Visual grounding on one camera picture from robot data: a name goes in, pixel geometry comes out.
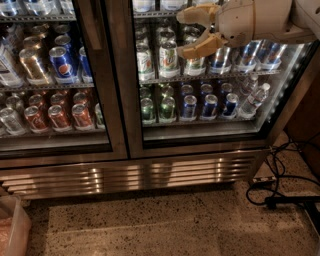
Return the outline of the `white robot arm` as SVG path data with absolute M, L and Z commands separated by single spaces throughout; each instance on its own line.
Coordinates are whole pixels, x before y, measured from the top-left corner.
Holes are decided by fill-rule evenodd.
M 207 57 L 223 46 L 237 48 L 253 40 L 301 44 L 320 39 L 320 0 L 205 3 L 178 12 L 176 19 L 205 28 L 195 42 L 177 49 L 184 59 Z

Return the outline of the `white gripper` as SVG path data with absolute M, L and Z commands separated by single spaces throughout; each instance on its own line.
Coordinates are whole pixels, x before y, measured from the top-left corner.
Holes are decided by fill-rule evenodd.
M 210 56 L 224 45 L 244 46 L 253 39 L 254 18 L 254 0 L 229 0 L 222 7 L 205 3 L 183 9 L 176 14 L 179 23 L 204 27 L 215 23 L 217 33 L 206 29 L 194 43 L 178 47 L 177 54 L 195 59 Z

